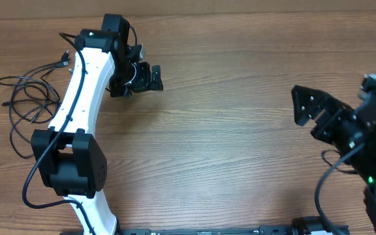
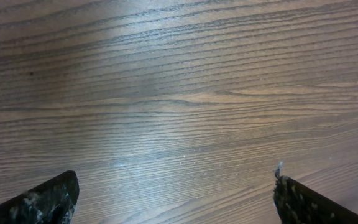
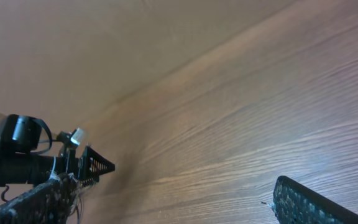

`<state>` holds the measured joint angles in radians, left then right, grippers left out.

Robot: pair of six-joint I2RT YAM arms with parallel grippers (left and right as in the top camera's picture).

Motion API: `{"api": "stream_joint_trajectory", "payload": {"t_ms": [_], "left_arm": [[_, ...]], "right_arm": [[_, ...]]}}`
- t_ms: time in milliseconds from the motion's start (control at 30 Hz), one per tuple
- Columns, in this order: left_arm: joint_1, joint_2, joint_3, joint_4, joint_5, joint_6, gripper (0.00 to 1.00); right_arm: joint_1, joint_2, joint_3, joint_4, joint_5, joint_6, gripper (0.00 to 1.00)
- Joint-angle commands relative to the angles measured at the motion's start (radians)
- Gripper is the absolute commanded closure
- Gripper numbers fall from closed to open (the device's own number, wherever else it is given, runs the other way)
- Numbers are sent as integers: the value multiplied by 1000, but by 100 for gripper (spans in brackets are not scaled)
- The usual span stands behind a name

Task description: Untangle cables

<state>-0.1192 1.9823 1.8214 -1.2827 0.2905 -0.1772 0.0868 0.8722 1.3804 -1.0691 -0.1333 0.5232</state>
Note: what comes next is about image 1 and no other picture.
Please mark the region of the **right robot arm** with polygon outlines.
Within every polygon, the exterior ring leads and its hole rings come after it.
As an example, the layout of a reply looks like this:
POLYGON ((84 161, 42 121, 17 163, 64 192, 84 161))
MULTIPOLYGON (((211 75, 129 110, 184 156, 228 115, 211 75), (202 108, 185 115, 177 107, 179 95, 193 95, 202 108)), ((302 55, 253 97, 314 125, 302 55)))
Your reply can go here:
POLYGON ((295 123, 304 126, 314 120, 313 138, 334 146, 340 155, 316 191, 339 165, 352 166, 367 185, 364 203, 376 232, 376 87, 361 89, 363 103, 356 109, 318 89, 294 86, 291 93, 295 123))

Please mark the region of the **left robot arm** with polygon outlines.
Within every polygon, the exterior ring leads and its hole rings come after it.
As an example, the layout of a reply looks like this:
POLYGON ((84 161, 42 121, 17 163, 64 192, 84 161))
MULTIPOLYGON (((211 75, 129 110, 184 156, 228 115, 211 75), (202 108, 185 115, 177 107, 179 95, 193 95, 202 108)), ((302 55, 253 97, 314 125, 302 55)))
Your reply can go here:
POLYGON ((161 68, 144 60, 144 46, 130 46, 134 27, 119 14, 105 14, 100 30, 83 29, 74 36, 74 70, 59 111, 46 130, 35 130, 31 147, 36 163, 22 189, 23 202, 36 172, 60 201, 70 204, 83 226, 82 234, 121 234, 103 191, 107 160, 95 139, 99 108, 105 92, 111 97, 162 91, 161 68))

